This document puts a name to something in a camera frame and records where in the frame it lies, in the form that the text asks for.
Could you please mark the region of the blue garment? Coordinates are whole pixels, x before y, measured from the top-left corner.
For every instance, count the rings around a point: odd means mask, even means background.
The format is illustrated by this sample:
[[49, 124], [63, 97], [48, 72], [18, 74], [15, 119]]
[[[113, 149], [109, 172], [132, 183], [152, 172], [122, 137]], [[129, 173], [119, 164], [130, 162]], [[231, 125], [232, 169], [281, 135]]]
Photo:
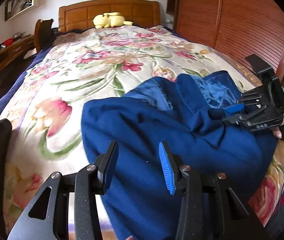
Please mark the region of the blue garment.
[[268, 129], [250, 133], [222, 119], [240, 92], [228, 72], [175, 81], [153, 77], [119, 98], [86, 102], [81, 131], [93, 162], [111, 141], [119, 157], [102, 197], [118, 239], [174, 239], [180, 198], [166, 188], [158, 149], [162, 141], [182, 161], [206, 174], [225, 173], [245, 198], [261, 184], [277, 139]]

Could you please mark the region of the floral blanket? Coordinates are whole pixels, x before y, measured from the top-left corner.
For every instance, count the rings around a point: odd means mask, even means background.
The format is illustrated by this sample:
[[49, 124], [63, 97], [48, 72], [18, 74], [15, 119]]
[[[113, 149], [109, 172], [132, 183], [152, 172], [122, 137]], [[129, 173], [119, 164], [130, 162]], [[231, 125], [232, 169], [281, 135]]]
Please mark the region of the floral blanket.
[[[86, 102], [119, 98], [150, 78], [175, 81], [180, 74], [204, 78], [226, 71], [240, 93], [259, 85], [248, 68], [160, 25], [72, 30], [50, 46], [1, 113], [12, 124], [3, 198], [7, 232], [53, 172], [71, 174], [92, 163], [81, 131]], [[269, 236], [276, 236], [284, 228], [284, 141], [277, 140], [266, 174], [248, 200]], [[96, 201], [104, 237], [118, 239], [102, 197]]]

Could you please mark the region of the wooden slatted wardrobe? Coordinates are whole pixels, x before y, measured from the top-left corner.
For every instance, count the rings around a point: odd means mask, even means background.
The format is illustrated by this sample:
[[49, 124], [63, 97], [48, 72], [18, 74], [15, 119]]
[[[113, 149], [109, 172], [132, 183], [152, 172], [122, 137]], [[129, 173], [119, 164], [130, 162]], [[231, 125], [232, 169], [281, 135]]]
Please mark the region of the wooden slatted wardrobe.
[[284, 85], [284, 12], [273, 0], [177, 0], [175, 31], [246, 68], [257, 54]]

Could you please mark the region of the blue bed sheet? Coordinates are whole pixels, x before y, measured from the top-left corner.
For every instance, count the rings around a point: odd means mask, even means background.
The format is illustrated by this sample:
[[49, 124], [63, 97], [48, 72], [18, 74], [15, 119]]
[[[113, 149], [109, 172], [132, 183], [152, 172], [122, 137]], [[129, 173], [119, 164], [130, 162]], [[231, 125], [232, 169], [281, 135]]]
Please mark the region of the blue bed sheet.
[[18, 77], [18, 79], [15, 81], [13, 86], [10, 88], [10, 90], [0, 99], [0, 114], [2, 113], [3, 109], [6, 107], [6, 105], [9, 103], [11, 98], [14, 96], [14, 94], [17, 92], [19, 87], [21, 87], [24, 78], [27, 75], [27, 70], [30, 70], [33, 68], [36, 64], [39, 64], [43, 61], [45, 56], [49, 53], [49, 51], [53, 48], [53, 46], [48, 46], [45, 49], [42, 49], [38, 55], [35, 57], [35, 59], [32, 61], [30, 66], [25, 69], [24, 72]]

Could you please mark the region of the wooden chair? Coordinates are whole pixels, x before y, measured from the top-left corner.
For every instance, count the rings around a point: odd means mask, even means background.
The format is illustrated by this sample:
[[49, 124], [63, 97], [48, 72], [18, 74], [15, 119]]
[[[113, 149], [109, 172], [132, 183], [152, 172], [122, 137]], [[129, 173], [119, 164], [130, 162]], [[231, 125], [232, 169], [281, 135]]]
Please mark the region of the wooden chair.
[[54, 31], [51, 28], [54, 20], [41, 20], [39, 19], [35, 25], [34, 31], [34, 45], [36, 52], [39, 53], [49, 43], [54, 35]]

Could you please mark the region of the yellow plush toy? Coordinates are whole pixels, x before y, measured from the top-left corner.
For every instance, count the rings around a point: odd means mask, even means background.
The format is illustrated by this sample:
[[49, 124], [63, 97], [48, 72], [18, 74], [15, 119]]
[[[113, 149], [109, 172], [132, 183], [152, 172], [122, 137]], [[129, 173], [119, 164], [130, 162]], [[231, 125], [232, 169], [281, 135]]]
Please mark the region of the yellow plush toy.
[[124, 16], [119, 12], [108, 12], [103, 15], [97, 15], [93, 19], [93, 24], [96, 29], [121, 27], [123, 25], [133, 25], [133, 22], [126, 21]]

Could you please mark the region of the white wall shelf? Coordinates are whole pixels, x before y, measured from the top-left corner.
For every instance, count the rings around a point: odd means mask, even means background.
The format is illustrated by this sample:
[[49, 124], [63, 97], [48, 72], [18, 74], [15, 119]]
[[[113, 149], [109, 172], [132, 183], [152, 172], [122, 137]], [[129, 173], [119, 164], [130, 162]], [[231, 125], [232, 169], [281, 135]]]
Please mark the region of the white wall shelf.
[[4, 20], [8, 21], [13, 18], [33, 10], [40, 5], [40, 0], [6, 0]]

